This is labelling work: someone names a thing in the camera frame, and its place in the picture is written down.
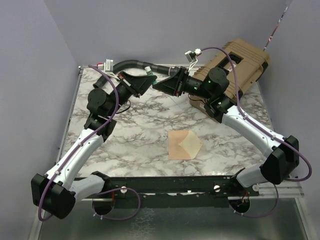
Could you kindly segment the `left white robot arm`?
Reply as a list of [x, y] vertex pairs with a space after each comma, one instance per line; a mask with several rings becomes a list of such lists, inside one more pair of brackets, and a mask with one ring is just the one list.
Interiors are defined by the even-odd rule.
[[77, 201], [94, 194], [103, 198], [110, 193], [111, 186], [106, 182], [107, 176], [102, 173], [93, 173], [79, 182], [75, 182], [75, 178], [89, 157], [112, 134], [117, 124], [114, 116], [119, 107], [132, 96], [142, 96], [157, 79], [155, 75], [133, 76], [124, 71], [118, 77], [118, 84], [111, 84], [111, 93], [101, 88], [94, 88], [89, 92], [89, 116], [78, 139], [50, 170], [32, 178], [32, 200], [38, 207], [40, 221], [46, 221], [42, 211], [64, 219]]

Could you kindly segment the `pink tan envelope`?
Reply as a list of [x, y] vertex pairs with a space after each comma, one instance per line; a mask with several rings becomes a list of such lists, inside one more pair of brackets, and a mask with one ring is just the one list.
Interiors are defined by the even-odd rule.
[[168, 159], [193, 160], [203, 143], [191, 130], [168, 131]]

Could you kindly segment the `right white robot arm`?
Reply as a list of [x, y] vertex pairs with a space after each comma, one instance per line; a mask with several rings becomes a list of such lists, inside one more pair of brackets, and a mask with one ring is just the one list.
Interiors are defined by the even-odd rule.
[[240, 170], [229, 189], [240, 196], [248, 187], [270, 182], [279, 185], [299, 165], [299, 142], [294, 136], [284, 137], [251, 118], [245, 117], [238, 109], [238, 104], [225, 94], [229, 80], [225, 71], [214, 67], [209, 70], [203, 81], [189, 76], [186, 68], [152, 87], [155, 90], [179, 97], [183, 93], [205, 99], [204, 109], [209, 117], [222, 123], [245, 137], [266, 157], [261, 165]]

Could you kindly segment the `small green glue stick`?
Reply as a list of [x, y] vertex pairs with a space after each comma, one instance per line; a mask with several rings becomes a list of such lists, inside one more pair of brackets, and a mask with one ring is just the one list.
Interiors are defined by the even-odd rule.
[[152, 71], [152, 69], [151, 69], [150, 66], [146, 66], [146, 67], [144, 68], [144, 70], [145, 70], [145, 72], [146, 72], [146, 74], [147, 74], [148, 76], [153, 76], [153, 75], [154, 75], [154, 73], [153, 73], [153, 71]]

